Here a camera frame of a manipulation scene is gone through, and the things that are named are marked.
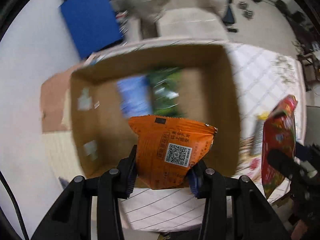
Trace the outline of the red snack packet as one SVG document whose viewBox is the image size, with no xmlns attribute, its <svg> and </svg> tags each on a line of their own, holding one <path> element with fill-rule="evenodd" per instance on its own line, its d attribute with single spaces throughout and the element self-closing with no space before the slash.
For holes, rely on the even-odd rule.
<svg viewBox="0 0 320 240">
<path fill-rule="evenodd" d="M 279 150 L 292 159 L 295 156 L 296 124 L 294 111 L 297 103 L 294 95 L 287 95 L 279 101 L 264 122 L 261 181 L 266 198 L 269 198 L 284 180 L 284 176 L 268 164 L 269 152 Z"/>
</svg>

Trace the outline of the orange snack packet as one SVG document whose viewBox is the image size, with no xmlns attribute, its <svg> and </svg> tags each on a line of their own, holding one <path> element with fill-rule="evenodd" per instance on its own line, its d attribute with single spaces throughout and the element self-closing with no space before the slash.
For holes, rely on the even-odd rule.
<svg viewBox="0 0 320 240">
<path fill-rule="evenodd" d="M 185 185 L 187 172 L 209 151 L 217 128 L 185 118 L 133 116 L 138 135 L 136 165 L 139 179 L 153 190 Z"/>
</svg>

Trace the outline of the yellow silver scrubber mitt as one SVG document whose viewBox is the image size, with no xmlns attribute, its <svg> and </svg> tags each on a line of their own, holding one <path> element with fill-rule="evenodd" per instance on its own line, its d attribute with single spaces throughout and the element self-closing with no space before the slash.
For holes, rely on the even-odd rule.
<svg viewBox="0 0 320 240">
<path fill-rule="evenodd" d="M 263 145 L 263 127 L 264 122 L 267 119 L 269 112 L 263 112 L 256 116 L 255 127 L 253 133 L 251 155 L 260 155 L 262 152 Z"/>
</svg>

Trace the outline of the open cardboard box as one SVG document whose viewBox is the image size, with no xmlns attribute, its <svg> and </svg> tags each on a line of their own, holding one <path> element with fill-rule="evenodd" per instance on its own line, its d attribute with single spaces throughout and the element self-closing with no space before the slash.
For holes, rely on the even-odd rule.
<svg viewBox="0 0 320 240">
<path fill-rule="evenodd" d="M 225 176 L 239 162 L 240 113 L 229 43 L 148 40 L 111 48 L 41 86 L 42 133 L 57 177 L 101 175 L 138 137 L 128 120 L 159 115 L 217 128 L 206 164 Z"/>
</svg>

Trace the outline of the white patterned tablecloth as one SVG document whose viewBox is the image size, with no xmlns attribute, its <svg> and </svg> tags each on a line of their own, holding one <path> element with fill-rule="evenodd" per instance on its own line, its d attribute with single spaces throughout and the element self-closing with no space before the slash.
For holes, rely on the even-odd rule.
<svg viewBox="0 0 320 240">
<path fill-rule="evenodd" d="M 249 150 L 256 117 L 269 112 L 287 94 L 298 100 L 296 137 L 303 142 L 306 130 L 306 96 L 302 66 L 293 57 L 243 43 L 220 41 L 231 60 L 240 111 L 240 165 L 236 176 L 248 175 L 261 187 L 259 168 L 249 167 Z M 205 201 L 189 189 L 135 189 L 119 202 L 126 229 L 168 232 L 186 230 L 201 223 Z"/>
</svg>

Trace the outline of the dark wooden stool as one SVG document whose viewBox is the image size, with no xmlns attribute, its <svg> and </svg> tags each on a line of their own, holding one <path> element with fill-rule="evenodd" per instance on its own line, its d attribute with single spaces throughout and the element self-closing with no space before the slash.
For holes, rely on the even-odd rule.
<svg viewBox="0 0 320 240">
<path fill-rule="evenodd" d="M 319 83 L 319 59 L 315 53 L 308 53 L 298 54 L 297 60 L 302 67 L 305 90 L 309 92 L 312 85 Z"/>
</svg>

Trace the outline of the light blue snack packet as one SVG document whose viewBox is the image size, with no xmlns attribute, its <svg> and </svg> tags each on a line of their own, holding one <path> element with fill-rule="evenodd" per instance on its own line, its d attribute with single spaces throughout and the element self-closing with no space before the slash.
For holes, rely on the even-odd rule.
<svg viewBox="0 0 320 240">
<path fill-rule="evenodd" d="M 121 97 L 120 109 L 125 118 L 152 114 L 149 84 L 145 75 L 117 81 L 117 90 Z"/>
</svg>

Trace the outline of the green snack packet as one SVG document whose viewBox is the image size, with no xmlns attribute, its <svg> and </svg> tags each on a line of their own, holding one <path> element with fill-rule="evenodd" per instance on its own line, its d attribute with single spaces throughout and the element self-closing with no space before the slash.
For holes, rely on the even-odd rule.
<svg viewBox="0 0 320 240">
<path fill-rule="evenodd" d="M 180 118 L 178 85 L 180 68 L 162 68 L 147 75 L 151 89 L 153 115 Z"/>
</svg>

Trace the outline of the pink rug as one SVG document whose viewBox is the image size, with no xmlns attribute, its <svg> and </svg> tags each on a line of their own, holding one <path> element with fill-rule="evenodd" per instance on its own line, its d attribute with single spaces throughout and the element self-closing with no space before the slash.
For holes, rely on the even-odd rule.
<svg viewBox="0 0 320 240">
<path fill-rule="evenodd" d="M 80 62 L 53 75 L 42 84 L 40 110 L 43 133 L 71 130 L 71 74 L 82 65 Z"/>
</svg>

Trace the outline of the chrome dumbbell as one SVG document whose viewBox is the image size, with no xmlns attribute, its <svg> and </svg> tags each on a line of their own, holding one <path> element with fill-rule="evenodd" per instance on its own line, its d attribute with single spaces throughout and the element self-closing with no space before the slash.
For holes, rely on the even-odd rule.
<svg viewBox="0 0 320 240">
<path fill-rule="evenodd" d="M 240 1 L 238 3 L 238 8 L 242 10 L 242 14 L 246 19 L 251 20 L 253 18 L 253 11 L 248 8 L 246 2 Z"/>
</svg>

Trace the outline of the dark blue chair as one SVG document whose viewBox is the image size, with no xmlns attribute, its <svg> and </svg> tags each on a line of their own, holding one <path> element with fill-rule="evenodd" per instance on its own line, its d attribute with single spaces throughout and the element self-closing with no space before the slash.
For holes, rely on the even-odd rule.
<svg viewBox="0 0 320 240">
<path fill-rule="evenodd" d="M 233 0 L 228 0 L 227 10 L 224 17 L 222 18 L 222 22 L 227 27 L 228 32 L 237 33 L 238 29 L 233 27 L 233 25 L 235 24 L 235 17 L 231 8 L 232 3 Z"/>
</svg>

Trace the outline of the black floor barbell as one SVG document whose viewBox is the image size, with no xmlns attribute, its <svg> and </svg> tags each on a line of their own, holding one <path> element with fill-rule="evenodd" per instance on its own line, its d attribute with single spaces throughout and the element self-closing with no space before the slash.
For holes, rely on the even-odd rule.
<svg viewBox="0 0 320 240">
<path fill-rule="evenodd" d="M 276 1 L 252 0 L 252 1 L 255 3 L 266 2 L 268 4 L 274 5 L 286 18 L 290 18 L 291 20 L 293 20 L 294 22 L 296 22 L 298 24 L 301 24 L 306 20 L 306 16 L 300 11 L 296 11 L 294 13 L 291 13 L 289 11 L 289 7 L 287 6 L 287 4 L 282 0 L 276 0 Z"/>
</svg>

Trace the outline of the blue folded mat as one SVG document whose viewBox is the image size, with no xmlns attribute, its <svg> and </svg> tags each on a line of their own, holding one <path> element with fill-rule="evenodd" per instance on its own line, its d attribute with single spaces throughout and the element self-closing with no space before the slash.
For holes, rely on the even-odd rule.
<svg viewBox="0 0 320 240">
<path fill-rule="evenodd" d="M 123 41 L 109 0 L 66 0 L 60 11 L 81 59 Z"/>
</svg>

